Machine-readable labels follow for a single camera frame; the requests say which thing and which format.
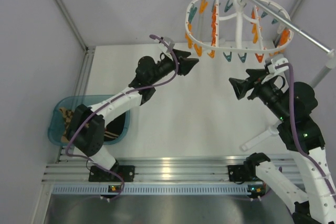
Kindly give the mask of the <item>white round clip hanger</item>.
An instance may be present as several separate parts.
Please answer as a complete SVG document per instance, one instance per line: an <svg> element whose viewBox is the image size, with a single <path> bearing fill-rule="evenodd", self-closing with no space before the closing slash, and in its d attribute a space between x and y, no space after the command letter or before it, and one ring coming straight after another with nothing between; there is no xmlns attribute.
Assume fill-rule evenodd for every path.
<svg viewBox="0 0 336 224"><path fill-rule="evenodd" d="M199 44L202 55L215 50L215 56L258 53L265 59L283 53L293 36L291 29L246 0L192 0L186 10L187 46L194 50Z"/></svg>

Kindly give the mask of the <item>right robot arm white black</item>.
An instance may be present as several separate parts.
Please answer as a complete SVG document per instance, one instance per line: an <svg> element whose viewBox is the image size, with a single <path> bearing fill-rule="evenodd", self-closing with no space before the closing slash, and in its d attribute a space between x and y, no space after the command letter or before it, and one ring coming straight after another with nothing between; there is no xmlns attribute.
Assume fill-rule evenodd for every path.
<svg viewBox="0 0 336 224"><path fill-rule="evenodd" d="M325 142L310 114L318 102L312 87L295 82L289 69L289 84L282 92L266 79L267 70L248 69L245 80L230 78L237 99L251 91L249 100L259 98L280 120L279 136L292 156L304 184L297 187L276 169L264 153L253 153L244 161L245 174L251 180L262 180L286 205L294 223L335 223L335 184L327 159Z"/></svg>

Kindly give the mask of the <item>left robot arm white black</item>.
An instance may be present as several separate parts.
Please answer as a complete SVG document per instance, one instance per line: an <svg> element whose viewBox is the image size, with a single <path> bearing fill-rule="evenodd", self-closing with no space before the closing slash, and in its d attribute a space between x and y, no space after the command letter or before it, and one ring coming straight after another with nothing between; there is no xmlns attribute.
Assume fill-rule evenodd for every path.
<svg viewBox="0 0 336 224"><path fill-rule="evenodd" d="M127 88L100 103L76 107L66 129L67 139L101 168L100 174L106 180L116 179L119 163L104 146L108 124L131 108L148 102L155 93L157 82L168 74L185 76L198 62L190 52L178 49L173 49L169 56L161 53L159 61L150 56L142 57L138 61L135 78Z"/></svg>

